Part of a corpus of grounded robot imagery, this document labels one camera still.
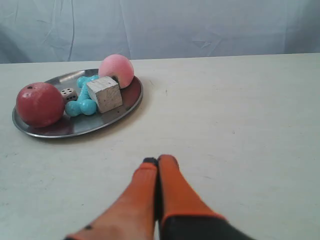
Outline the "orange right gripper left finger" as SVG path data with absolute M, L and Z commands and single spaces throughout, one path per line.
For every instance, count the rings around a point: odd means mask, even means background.
M 158 161 L 143 160 L 118 199 L 98 218 L 66 240 L 152 240 Z

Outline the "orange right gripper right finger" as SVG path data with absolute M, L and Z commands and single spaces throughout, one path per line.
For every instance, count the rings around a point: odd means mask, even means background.
M 172 155 L 158 158 L 162 196 L 162 240 L 251 240 L 208 207 L 182 175 Z

